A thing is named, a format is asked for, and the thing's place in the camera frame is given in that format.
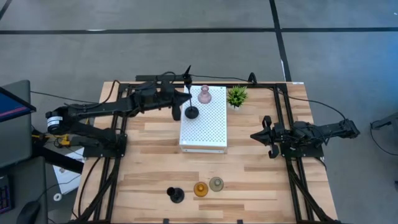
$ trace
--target wooden tabletop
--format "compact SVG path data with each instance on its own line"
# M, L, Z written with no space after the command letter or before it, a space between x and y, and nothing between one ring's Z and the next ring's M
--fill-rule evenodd
M302 83L287 83L287 86L290 96L307 99ZM104 83L100 101L108 96L110 87L111 82ZM111 99L116 99L116 91ZM290 104L295 121L313 122L308 102L291 99ZM281 105L287 122L283 97ZM264 115L277 122L273 92L249 88L243 107L239 111L228 108L227 113L226 154L181 153L178 146L180 122L172 119L170 109L148 111L129 118L128 145L121 161L112 223L161 223L164 218L169 218L171 223L236 223L238 219L244 223L295 223L285 159L281 156L270 159L269 147L249 137L262 130ZM111 116L96 118L95 126L108 128L111 120ZM91 158L85 162L75 213L81 186L95 160ZM325 168L313 158L304 158L303 163L310 193L326 214L337 218ZM98 192L102 168L103 159L90 175L82 210ZM220 192L209 189L205 197L197 197L193 186L199 181L208 184L212 177L221 177L224 189ZM184 201L171 202L166 194L168 187L182 188ZM301 194L299 197L305 218ZM101 218L105 216L107 203L108 195L103 200Z

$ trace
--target computer monitor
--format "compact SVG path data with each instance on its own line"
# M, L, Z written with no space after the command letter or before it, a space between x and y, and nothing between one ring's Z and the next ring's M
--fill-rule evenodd
M36 107L0 87L0 122L33 112Z

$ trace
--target small glass bottle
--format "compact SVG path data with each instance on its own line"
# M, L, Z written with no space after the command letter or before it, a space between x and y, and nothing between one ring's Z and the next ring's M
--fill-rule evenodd
M209 86L203 85L200 88L201 92L198 95L198 100L200 103L207 104L211 101L211 94L209 93Z

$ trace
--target potted plant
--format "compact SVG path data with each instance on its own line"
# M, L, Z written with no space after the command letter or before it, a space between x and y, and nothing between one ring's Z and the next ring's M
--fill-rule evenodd
M234 86L232 89L228 90L227 102L229 107L234 110L238 110L247 97L248 93L246 93L245 86Z

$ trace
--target black floor stripe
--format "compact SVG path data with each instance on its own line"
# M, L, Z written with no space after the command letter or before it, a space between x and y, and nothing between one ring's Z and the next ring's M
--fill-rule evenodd
M398 27L281 28L282 32L398 32Z
M105 30L0 30L0 34L192 34L192 33L250 33L275 32L274 28L181 28L181 29L105 29Z
M284 39L283 39L282 33L280 31L280 24L279 24L278 12L276 10L275 0L269 0L269 4L271 5L272 18L274 20L276 39L278 41L279 55L280 55L280 59L283 62L282 68L284 70L285 81L291 82L292 77L290 76L289 64L287 62Z
M4 13L6 13L8 7L10 6L12 0L7 0L6 3L3 5L3 7L1 8L0 11L0 20L2 19L2 17L4 16Z

